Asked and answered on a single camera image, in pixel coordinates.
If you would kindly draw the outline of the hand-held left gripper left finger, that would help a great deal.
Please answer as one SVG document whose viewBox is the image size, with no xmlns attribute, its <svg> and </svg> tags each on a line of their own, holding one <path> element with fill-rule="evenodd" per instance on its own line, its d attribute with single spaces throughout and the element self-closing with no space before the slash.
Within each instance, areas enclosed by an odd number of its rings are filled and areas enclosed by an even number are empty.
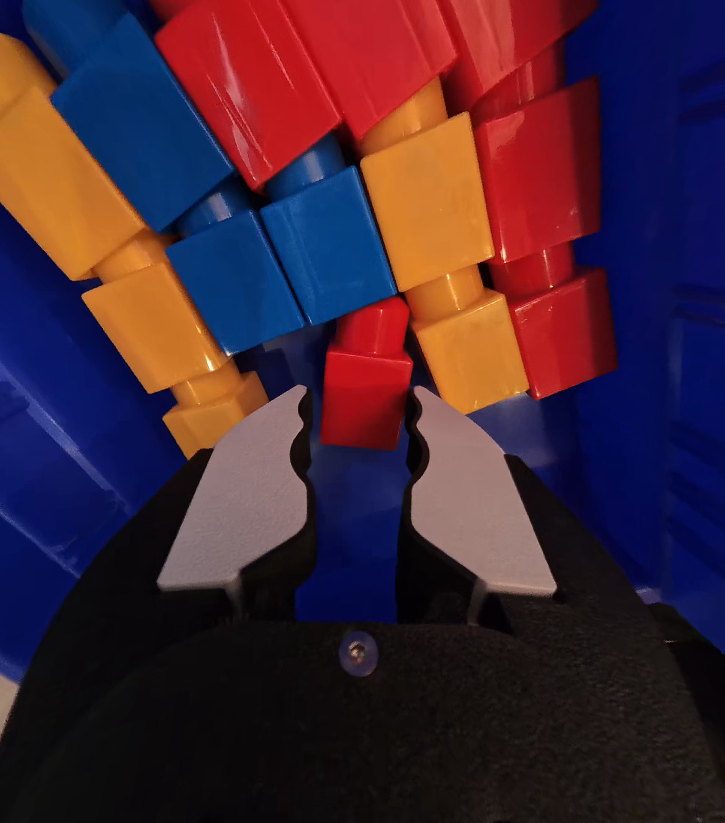
<svg viewBox="0 0 725 823">
<path fill-rule="evenodd" d="M 220 589 L 233 612 L 293 612 L 316 568 L 308 477 L 313 395 L 296 385 L 213 448 L 158 577 L 162 592 Z"/>
</svg>

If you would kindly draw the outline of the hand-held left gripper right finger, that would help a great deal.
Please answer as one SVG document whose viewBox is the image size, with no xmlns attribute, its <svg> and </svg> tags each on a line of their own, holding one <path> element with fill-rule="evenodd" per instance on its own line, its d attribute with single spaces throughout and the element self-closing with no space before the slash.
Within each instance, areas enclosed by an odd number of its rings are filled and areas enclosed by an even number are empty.
<svg viewBox="0 0 725 823">
<path fill-rule="evenodd" d="M 409 392 L 398 530 L 400 624 L 505 624 L 502 598 L 551 602 L 557 582 L 509 456 L 424 387 Z"/>
</svg>

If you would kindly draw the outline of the red mega block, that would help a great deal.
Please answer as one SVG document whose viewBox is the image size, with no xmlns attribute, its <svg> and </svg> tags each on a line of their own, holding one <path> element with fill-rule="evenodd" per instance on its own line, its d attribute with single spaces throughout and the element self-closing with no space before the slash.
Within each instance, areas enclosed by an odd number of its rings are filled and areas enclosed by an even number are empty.
<svg viewBox="0 0 725 823">
<path fill-rule="evenodd" d="M 337 320 L 325 361 L 320 440 L 395 450 L 413 361 L 404 348 L 409 306 L 390 296 Z"/>
</svg>

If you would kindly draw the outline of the blue plastic bin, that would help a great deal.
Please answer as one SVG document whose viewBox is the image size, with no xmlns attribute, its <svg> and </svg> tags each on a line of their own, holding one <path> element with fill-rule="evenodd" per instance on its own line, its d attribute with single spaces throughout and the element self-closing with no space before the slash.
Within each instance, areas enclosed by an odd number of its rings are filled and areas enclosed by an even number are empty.
<svg viewBox="0 0 725 823">
<path fill-rule="evenodd" d="M 600 2 L 566 80 L 597 77 L 601 267 L 618 368 L 473 419 L 640 594 L 725 653 L 725 2 Z M 105 542 L 185 463 L 82 295 L 0 203 L 0 675 L 19 682 Z"/>
</svg>

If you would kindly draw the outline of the pile of coloured toy bricks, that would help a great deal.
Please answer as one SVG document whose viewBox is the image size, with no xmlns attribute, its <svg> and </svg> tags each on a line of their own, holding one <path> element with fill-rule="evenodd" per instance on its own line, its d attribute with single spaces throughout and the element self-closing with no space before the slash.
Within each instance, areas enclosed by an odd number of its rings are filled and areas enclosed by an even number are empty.
<svg viewBox="0 0 725 823">
<path fill-rule="evenodd" d="M 0 203 L 185 457 L 268 402 L 234 356 L 390 296 L 469 415 L 617 368 L 594 1 L 22 2 L 0 33 Z"/>
</svg>

